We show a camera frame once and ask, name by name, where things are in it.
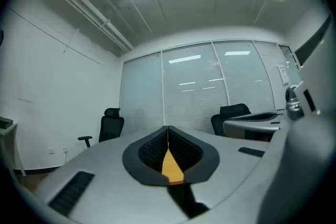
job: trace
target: chair armrest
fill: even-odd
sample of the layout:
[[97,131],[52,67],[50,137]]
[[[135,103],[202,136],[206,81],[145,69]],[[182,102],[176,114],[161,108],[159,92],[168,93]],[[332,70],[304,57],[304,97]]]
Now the chair armrest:
[[91,139],[91,138],[92,138],[92,136],[81,136],[81,137],[78,138],[78,140],[79,141],[85,140],[86,146],[90,147],[91,145],[90,145],[89,139]]
[[81,136],[81,137],[79,137],[78,138],[78,140],[86,140],[86,139],[91,139],[92,138],[92,136]]

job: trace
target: window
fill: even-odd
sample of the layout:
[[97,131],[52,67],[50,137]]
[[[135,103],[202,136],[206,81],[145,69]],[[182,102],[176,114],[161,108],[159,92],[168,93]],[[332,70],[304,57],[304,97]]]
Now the window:
[[226,79],[230,104],[243,103],[251,113],[274,109],[264,64],[251,41],[214,42]]
[[[278,65],[289,83],[283,84]],[[300,80],[288,47],[261,41],[216,41],[166,50],[124,64],[122,135],[175,125],[214,134],[221,106],[251,113],[284,109],[285,91]]]
[[167,51],[162,58],[166,125],[214,134],[211,117],[228,101],[212,45]]
[[[286,106],[286,89],[288,88],[288,86],[293,84],[285,58],[278,45],[276,44],[255,42],[255,45],[267,69],[267,73],[273,90],[275,108],[284,109]],[[285,66],[285,70],[289,77],[289,83],[285,85],[282,82],[278,65]]]
[[288,47],[279,46],[283,56],[286,59],[287,67],[289,68],[290,74],[292,76],[293,83],[298,85],[301,82],[301,78],[299,76],[299,67],[295,61],[295,58]]
[[163,125],[160,54],[124,64],[120,115],[121,135]]

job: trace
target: office chair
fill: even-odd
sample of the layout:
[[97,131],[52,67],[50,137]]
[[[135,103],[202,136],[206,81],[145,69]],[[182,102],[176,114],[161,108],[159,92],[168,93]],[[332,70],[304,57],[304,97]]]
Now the office chair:
[[248,109],[247,105],[245,104],[221,106],[221,110],[219,111],[219,114],[213,115],[211,117],[211,124],[215,131],[215,134],[219,136],[227,137],[227,135],[225,135],[224,130],[223,130],[224,121],[229,118],[244,116],[248,114],[251,114],[251,112]]
[[[112,108],[105,110],[105,116],[101,118],[99,143],[120,136],[125,120],[119,117],[119,110]],[[90,147],[89,139],[92,139],[92,136],[81,136],[78,138],[80,141],[84,140],[87,147]]]

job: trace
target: black vent grille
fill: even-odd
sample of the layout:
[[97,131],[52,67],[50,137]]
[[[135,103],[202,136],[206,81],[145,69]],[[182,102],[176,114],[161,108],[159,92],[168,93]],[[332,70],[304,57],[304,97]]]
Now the black vent grille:
[[189,169],[203,157],[203,150],[193,142],[169,129],[169,150],[181,171]]
[[167,150],[167,129],[165,129],[139,148],[139,158],[145,165],[162,173],[163,160]]
[[83,171],[78,172],[49,203],[49,206],[60,214],[68,216],[93,177],[93,174]]

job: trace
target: electrical outlet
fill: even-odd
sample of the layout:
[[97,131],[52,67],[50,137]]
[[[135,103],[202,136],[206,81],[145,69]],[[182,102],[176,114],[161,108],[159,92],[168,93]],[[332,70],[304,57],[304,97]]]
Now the electrical outlet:
[[48,148],[48,152],[49,152],[49,154],[55,154],[55,151],[52,147]]

